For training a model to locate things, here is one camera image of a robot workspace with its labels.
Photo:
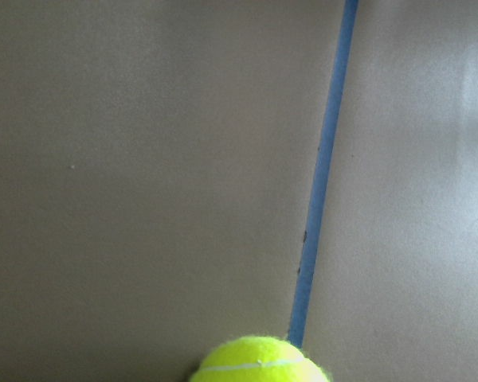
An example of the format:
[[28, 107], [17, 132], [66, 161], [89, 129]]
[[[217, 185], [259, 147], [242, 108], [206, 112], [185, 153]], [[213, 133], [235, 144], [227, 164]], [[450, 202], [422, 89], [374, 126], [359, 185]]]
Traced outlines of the yellow tennis ball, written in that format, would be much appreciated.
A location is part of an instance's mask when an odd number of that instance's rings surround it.
[[316, 382], [328, 381], [329, 377], [288, 341], [245, 336], [212, 350], [190, 380]]

